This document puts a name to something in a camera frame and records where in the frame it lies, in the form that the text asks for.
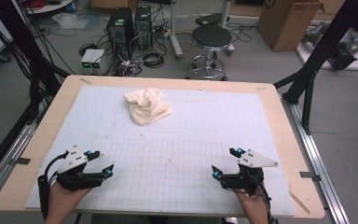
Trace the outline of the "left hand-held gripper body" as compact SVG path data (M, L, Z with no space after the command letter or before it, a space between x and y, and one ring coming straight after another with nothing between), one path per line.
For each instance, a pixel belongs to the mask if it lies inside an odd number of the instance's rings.
M57 171L56 180L65 189L74 191L79 189L91 189L100 187L104 182L102 174L86 174L84 169L88 163L85 156L86 151L79 147L72 147L64 158L63 163Z

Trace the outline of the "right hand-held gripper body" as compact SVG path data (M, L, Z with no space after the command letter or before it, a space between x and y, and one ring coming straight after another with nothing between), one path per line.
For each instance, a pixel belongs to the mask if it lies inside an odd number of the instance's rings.
M252 149L245 150L245 153L237 159L239 171L236 174L224 174L226 178L221 181L223 189L244 189L254 194L264 181L263 168L278 166L273 159Z

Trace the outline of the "cream cloth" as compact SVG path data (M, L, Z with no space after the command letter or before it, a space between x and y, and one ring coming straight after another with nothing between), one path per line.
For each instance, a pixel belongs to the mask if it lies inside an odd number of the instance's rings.
M147 88L123 95L129 104L130 116L134 123L143 126L169 116L169 105L162 102L163 95L159 89Z

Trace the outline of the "white gridded mat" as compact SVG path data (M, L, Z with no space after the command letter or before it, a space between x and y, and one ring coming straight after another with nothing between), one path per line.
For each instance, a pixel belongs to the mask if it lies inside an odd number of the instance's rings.
M92 212L203 216L242 214L235 194L212 176L239 170L232 148L279 159L257 93L165 90L172 113L145 126L135 124L124 99L128 89L80 89L41 167L52 172L56 156L74 147L101 152L86 173L112 165L113 175L79 204Z

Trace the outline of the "grey metal clip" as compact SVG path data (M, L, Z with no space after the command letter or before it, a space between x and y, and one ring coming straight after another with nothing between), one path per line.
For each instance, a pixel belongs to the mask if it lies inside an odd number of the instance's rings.
M310 178L313 182L318 182L321 180L319 175L316 175L314 172L300 172L302 178Z
M8 164L12 165L12 166L14 166L16 164L28 165L30 161L31 161L31 159L29 159L29 158L17 158L17 159L11 159Z

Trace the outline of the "white power supply unit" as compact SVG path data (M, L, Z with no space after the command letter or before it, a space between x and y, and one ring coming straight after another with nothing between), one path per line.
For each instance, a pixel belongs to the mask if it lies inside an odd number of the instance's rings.
M90 60L91 67L98 72L101 72L105 67L105 59L104 59L104 50L96 49L94 50L94 54L92 59Z
M87 49L81 59L81 64L84 69L91 69L91 61L93 58L95 50L94 49Z

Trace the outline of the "black round stool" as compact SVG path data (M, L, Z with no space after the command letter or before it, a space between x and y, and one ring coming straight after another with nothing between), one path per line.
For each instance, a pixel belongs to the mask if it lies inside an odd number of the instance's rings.
M193 30L191 34L192 43L205 53L193 58L186 73L186 79L191 75L213 79L220 77L227 81L225 66L217 58L217 52L227 49L232 42L230 31L220 26L203 25Z

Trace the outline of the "large black computer tower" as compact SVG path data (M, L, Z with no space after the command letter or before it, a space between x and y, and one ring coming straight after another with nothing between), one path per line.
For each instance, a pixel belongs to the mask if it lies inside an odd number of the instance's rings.
M106 25L113 51L116 76L127 76L133 52L131 41L135 38L132 11L129 7L115 7Z

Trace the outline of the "clear plastic bag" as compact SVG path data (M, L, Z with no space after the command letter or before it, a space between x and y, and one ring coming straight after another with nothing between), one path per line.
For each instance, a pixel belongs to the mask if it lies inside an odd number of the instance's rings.
M59 13L52 17L61 29L84 29L88 24L88 20L80 19L77 15L70 13Z

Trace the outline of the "black flat case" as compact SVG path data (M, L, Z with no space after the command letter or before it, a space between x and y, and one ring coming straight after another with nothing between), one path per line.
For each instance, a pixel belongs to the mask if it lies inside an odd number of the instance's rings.
M199 16L196 18L198 25L220 25L222 20L221 13L214 13L207 16Z

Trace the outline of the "white metal stand leg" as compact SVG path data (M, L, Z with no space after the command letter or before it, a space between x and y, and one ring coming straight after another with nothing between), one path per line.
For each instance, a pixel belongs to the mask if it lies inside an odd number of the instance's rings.
M170 23L171 23L171 28L169 31L169 38L171 40L172 43L172 47L173 47L173 51L175 54L175 59L176 60L181 60L183 57L183 52L182 52L182 48L179 44L179 41L177 39L176 36L176 0L170 0L171 3L171 9L170 9Z
M222 9L222 17L221 17L221 21L220 21L220 26L222 28L226 27L231 1L232 0L224 0L223 9ZM233 47L232 44L230 44L226 49L227 56L230 56L234 51L235 51L235 48Z

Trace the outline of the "brown cardboard box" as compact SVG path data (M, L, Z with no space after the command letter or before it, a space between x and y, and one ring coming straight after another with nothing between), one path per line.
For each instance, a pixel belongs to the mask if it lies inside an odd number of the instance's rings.
M320 0L265 0L257 30L272 51L296 50Z

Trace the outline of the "black machine part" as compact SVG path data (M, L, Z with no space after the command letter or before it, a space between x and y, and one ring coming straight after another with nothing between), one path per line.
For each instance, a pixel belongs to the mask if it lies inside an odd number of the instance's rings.
M356 61L354 54L358 52L358 44L340 42L330 54L327 61L336 70L344 70Z

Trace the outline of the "white round table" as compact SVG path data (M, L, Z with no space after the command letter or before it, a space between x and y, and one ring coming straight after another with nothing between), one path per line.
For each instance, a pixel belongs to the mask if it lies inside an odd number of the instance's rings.
M48 3L46 3L43 6L41 6L42 0L35 0L35 1L36 3L33 5L29 5L27 1L21 3L21 5L27 10L28 13L40 14L40 13L46 13L53 10L68 7L69 5L75 2L75 0L61 0L61 2L58 5L49 5Z

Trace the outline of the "aluminium rail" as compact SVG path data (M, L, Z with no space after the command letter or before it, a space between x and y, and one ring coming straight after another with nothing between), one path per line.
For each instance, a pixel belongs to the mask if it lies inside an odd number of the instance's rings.
M337 195L335 186L331 181L330 175L325 168L324 161L316 146L311 134L308 134L302 126L302 112L298 105L292 105L285 101L281 96L282 105L285 109L289 121L293 125L293 129L300 148L306 155L306 162L310 166L311 172L319 175L321 180L314 182L317 189L322 194L324 209L330 216L334 224L350 224L344 207Z
M8 163L11 159L22 158L21 154L30 142L47 110L47 105L41 105L33 115L31 107L28 105L0 144L0 189L17 165L12 166Z

